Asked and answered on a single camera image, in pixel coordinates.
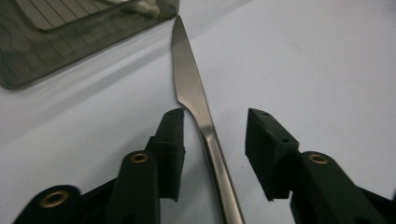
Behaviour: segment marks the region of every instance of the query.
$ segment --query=white table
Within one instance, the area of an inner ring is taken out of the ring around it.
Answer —
[[[204,82],[247,223],[293,223],[289,201],[268,203],[245,156],[248,108],[271,113],[300,150],[333,157],[360,187],[396,188],[396,2],[184,1],[180,15]],[[179,107],[173,21],[22,91],[0,90],[0,223],[41,190],[81,193],[117,175]],[[191,116],[180,197],[162,223],[219,223]]]

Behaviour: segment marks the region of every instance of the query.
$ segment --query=small hole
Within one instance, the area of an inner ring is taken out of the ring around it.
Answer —
[[[143,153],[136,154],[132,156],[132,162],[139,163],[144,162],[149,159],[149,156]]]
[[[326,158],[318,155],[318,154],[311,154],[309,155],[309,160],[318,163],[318,164],[326,164],[328,161]]]
[[[64,190],[59,190],[48,194],[40,201],[40,205],[44,208],[51,208],[64,203],[69,197],[69,193]]]

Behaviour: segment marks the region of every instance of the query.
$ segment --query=black plastic part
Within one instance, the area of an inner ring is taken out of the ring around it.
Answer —
[[[112,179],[81,196],[84,214],[81,224],[103,223],[115,182],[116,179]]]
[[[155,154],[158,164],[160,197],[177,201],[184,162],[184,109],[171,110],[163,115],[161,124],[148,141],[146,150]]]
[[[75,224],[81,220],[81,199],[73,186],[55,186],[37,194],[15,224]]]
[[[287,199],[299,143],[269,113],[250,108],[246,155],[269,201]]]
[[[300,163],[301,183],[305,192],[309,192],[307,196],[318,223],[387,223],[332,158],[318,152],[304,152]]]
[[[393,201],[372,193],[367,189],[361,189],[364,196],[370,201],[375,209],[384,217],[388,223],[396,223],[396,194]]]
[[[136,151],[124,157],[104,223],[160,223],[157,161],[153,153]]]
[[[318,216],[304,186],[293,191],[290,202],[291,212],[293,213],[296,224],[317,224]]]

